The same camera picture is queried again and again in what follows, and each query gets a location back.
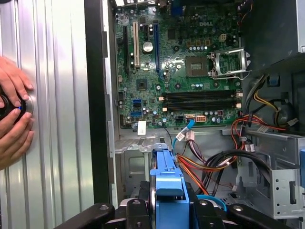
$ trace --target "power connector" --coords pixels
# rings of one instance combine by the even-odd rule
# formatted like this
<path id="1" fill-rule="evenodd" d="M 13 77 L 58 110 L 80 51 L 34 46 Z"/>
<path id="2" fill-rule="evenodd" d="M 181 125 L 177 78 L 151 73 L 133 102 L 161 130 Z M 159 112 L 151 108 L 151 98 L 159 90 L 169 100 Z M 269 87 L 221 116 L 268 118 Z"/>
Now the power connector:
<path id="1" fill-rule="evenodd" d="M 195 132 L 193 130 L 190 130 L 186 132 L 185 134 L 185 141 L 195 141 Z"/>

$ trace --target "blue plastic latch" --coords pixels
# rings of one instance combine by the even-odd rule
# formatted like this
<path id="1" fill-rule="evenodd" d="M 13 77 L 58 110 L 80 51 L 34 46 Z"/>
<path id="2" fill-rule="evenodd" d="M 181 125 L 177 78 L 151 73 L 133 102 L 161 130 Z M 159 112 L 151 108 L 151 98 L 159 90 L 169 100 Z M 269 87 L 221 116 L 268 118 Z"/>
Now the blue plastic latch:
<path id="1" fill-rule="evenodd" d="M 301 186 L 305 188 L 305 149 L 300 151 Z"/>
<path id="2" fill-rule="evenodd" d="M 155 151 L 157 169 L 150 171 L 156 176 L 157 196 L 182 197 L 182 171 L 176 167 L 174 157 L 169 150 Z"/>

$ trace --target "blue sata port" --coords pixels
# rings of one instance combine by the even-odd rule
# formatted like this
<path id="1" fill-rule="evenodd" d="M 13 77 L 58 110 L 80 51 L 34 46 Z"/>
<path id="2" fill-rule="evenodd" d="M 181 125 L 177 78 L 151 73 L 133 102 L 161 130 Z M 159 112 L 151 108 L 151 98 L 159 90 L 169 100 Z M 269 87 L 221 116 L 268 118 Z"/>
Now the blue sata port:
<path id="1" fill-rule="evenodd" d="M 142 106 L 142 99 L 134 99 L 132 102 L 134 107 L 141 107 Z"/>
<path id="2" fill-rule="evenodd" d="M 141 111 L 133 111 L 133 112 L 130 112 L 130 116 L 133 117 L 133 118 L 138 118 L 138 117 L 142 116 L 142 112 Z"/>

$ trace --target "motherboard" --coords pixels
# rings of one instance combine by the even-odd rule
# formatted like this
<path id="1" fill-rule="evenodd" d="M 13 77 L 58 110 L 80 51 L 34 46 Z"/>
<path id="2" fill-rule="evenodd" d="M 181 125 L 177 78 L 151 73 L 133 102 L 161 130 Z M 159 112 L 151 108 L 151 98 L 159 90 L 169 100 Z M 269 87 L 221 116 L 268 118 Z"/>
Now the motherboard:
<path id="1" fill-rule="evenodd" d="M 234 4 L 120 8 L 116 43 L 121 128 L 228 125 L 240 115 L 240 79 L 212 77 L 207 58 L 240 47 Z M 240 59 L 219 64 L 236 71 Z"/>

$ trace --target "hand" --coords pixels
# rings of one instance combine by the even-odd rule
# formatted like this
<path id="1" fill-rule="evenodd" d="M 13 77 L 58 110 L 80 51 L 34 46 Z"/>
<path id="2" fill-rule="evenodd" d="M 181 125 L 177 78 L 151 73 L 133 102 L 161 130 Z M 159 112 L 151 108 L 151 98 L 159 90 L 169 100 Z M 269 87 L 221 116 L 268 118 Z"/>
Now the hand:
<path id="1" fill-rule="evenodd" d="M 0 121 L 0 170 L 18 161 L 33 140 L 31 113 L 25 113 L 14 125 L 19 114 L 20 109 L 16 108 Z"/>
<path id="2" fill-rule="evenodd" d="M 33 89 L 28 77 L 14 63 L 3 57 L 0 57 L 0 86 L 15 107 L 21 106 L 17 93 L 23 100 L 28 100 L 29 95 L 25 88 Z M 0 108 L 3 107 L 4 102 L 0 97 Z"/>

